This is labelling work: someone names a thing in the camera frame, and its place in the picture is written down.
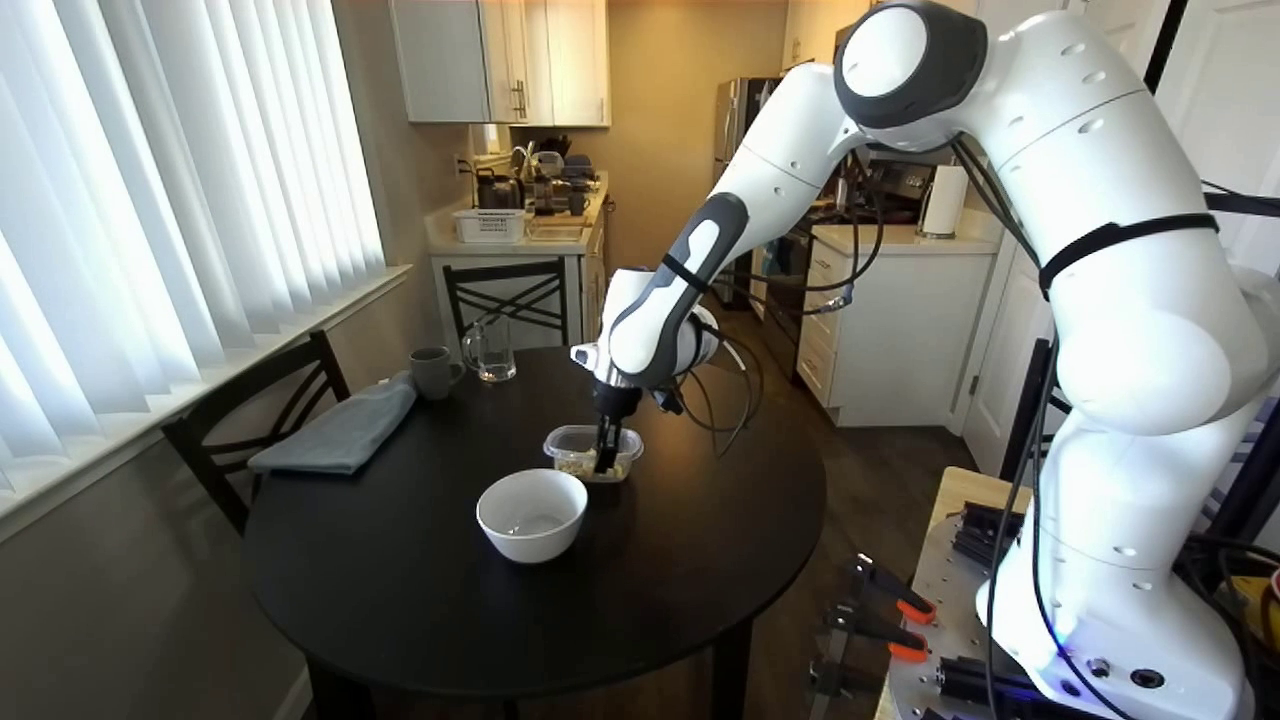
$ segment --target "white basket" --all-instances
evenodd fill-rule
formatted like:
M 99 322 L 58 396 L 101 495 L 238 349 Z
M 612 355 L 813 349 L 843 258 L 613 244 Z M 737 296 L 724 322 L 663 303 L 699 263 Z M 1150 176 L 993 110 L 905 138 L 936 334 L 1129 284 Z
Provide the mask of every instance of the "white basket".
M 458 242 L 520 242 L 525 237 L 524 210 L 458 210 L 453 214 Z

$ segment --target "gray towel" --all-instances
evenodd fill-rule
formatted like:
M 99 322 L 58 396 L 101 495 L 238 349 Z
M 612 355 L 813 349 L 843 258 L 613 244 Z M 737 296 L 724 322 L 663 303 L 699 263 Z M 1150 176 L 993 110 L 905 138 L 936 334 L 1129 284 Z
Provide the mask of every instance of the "gray towel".
M 250 457 L 255 473 L 301 470 L 349 475 L 399 425 L 417 397 L 408 372 L 334 405 L 271 447 Z

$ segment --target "wall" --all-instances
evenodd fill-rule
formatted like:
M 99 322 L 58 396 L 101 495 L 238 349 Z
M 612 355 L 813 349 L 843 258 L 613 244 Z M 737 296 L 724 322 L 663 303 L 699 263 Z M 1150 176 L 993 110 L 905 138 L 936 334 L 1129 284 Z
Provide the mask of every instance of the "wall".
M 353 388 L 439 337 L 422 214 L 467 192 L 462 126 L 404 120 L 385 0 L 335 0 L 375 209 L 410 279 L 330 332 Z M 239 538 L 165 442 L 0 543 L 0 717 L 269 720 L 303 661 L 253 603 Z
M 563 132 L 571 152 L 609 172 L 609 265 L 655 266 L 712 188 L 716 86 L 778 74 L 787 9 L 772 0 L 611 0 L 608 12 L 613 126 Z M 517 143 L 541 135 L 512 131 Z

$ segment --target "wooden floor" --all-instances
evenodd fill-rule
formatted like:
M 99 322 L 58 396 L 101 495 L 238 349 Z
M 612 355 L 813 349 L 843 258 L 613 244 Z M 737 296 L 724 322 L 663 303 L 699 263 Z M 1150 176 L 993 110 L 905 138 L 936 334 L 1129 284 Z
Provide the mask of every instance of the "wooden floor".
M 827 516 L 809 565 L 777 603 L 756 621 L 751 647 L 749 720 L 808 717 L 808 665 L 819 651 L 823 610 L 847 580 L 841 573 L 855 551 L 870 555 L 900 577 L 915 568 L 942 469 L 973 468 L 960 438 L 942 428 L 836 429 L 803 387 L 790 384 L 765 352 L 750 311 L 714 307 L 724 332 L 755 350 L 765 365 L 765 402 L 795 404 L 827 466 Z M 708 715 L 709 652 L 643 678 L 586 693 L 520 703 L 525 720 L 703 719 Z M 854 641 L 845 656 L 874 678 L 888 662 L 883 647 Z M 831 720 L 869 720 L 878 691 L 840 701 Z M 495 707 L 412 698 L 380 698 L 380 717 L 470 720 L 500 717 Z

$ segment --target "black chair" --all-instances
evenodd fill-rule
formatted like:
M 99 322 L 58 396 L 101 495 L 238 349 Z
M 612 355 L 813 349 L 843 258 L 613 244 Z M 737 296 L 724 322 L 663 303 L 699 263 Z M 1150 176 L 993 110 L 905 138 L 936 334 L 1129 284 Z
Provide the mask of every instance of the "black chair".
M 502 314 L 513 322 L 530 323 L 553 331 L 559 331 L 561 345 L 568 345 L 568 288 L 564 284 L 564 258 L 559 256 L 545 263 L 526 263 L 521 265 L 495 265 L 492 268 L 443 269 L 444 287 L 449 295 L 449 310 L 453 311 L 453 327 L 458 332 L 458 342 L 474 324 L 462 320 L 462 307 L 474 307 L 480 318 Z M 502 299 L 481 292 L 472 286 L 493 281 L 527 278 L 536 281 L 529 287 Z M 559 313 L 535 307 L 539 302 L 559 293 Z
M 209 433 L 237 407 L 293 373 L 312 365 L 315 368 L 293 391 L 266 434 L 212 445 L 205 442 Z M 307 416 L 311 415 L 326 391 L 333 391 L 338 402 L 351 397 L 351 391 L 347 388 L 347 380 L 342 377 L 342 369 L 338 366 L 338 359 L 333 354 L 329 338 L 323 332 L 314 332 L 302 345 L 262 360 L 209 393 L 184 418 L 165 424 L 163 430 L 183 462 L 191 468 L 192 474 L 205 487 L 209 497 L 236 527 L 236 532 L 243 536 L 244 523 L 248 520 L 248 506 L 257 496 L 261 478 L 253 475 L 250 500 L 246 502 L 232 486 L 232 475 L 247 473 L 248 459 L 253 454 L 296 433 L 306 423 Z
M 1057 373 L 1050 366 L 1051 352 L 1050 341 L 1039 338 L 1032 348 L 1032 359 L 1027 364 L 1027 379 L 1023 380 L 1023 392 L 1018 398 L 1018 410 L 1014 413 L 1014 425 L 1009 432 L 1009 445 L 1005 446 L 1005 459 L 1000 464 L 1000 479 L 1014 482 L 1025 459 L 1030 457 L 1034 441 L 1032 439 L 1032 424 L 1039 411 L 1041 392 L 1044 383 L 1053 383 L 1050 391 L 1048 405 L 1062 413 L 1071 411 L 1071 404 L 1062 396 L 1057 384 Z M 1048 451 L 1048 445 L 1053 442 L 1053 433 L 1043 433 L 1039 437 L 1041 456 Z

